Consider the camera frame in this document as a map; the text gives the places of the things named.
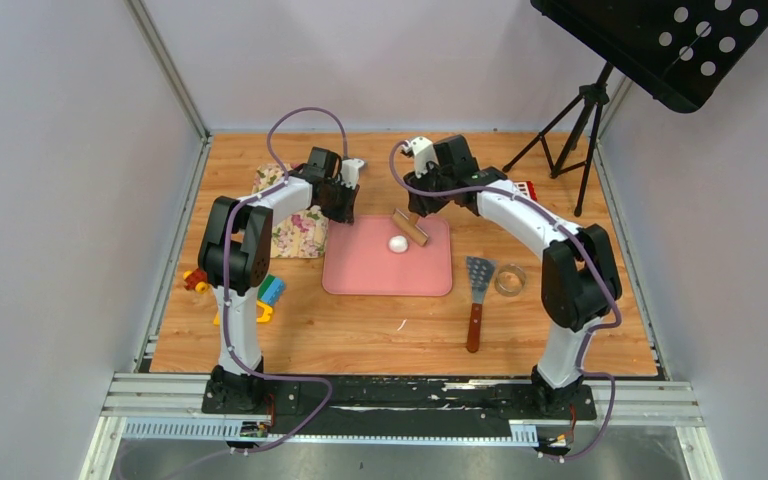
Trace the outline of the wooden double-ended roller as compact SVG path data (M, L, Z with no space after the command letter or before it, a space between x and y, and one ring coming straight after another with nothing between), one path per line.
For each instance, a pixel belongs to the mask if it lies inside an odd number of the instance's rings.
M413 212L405 212L399 208L393 211L393 223L420 247L425 247L429 241L428 234L419 226L420 216Z

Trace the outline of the white dough ball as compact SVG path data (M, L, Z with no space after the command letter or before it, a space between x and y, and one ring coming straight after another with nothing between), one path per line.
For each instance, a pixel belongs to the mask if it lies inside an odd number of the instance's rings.
M410 246L409 240L403 235L392 236L387 242L387 248L395 254L405 253Z

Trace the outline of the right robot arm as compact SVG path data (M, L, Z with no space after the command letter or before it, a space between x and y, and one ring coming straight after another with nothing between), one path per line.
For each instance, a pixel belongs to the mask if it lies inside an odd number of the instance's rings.
M462 135L403 140L390 155L413 162L407 174L393 175L409 194L411 213L425 217L454 203L501 227L540 261L540 298L551 324L532 370L531 403L544 417L558 416L582 384L592 335L622 322L622 285L607 231L563 219L501 170L480 167Z

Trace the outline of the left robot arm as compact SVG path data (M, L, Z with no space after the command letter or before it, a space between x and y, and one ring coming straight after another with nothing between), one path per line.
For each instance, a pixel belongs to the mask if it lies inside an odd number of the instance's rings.
M220 356L211 371L202 410L208 414L258 411L266 400L264 358L257 334L257 299L270 266L274 223L317 207L329 220L354 221L360 159L319 147L307 162L249 196L215 199L197 263L207 275L219 313Z

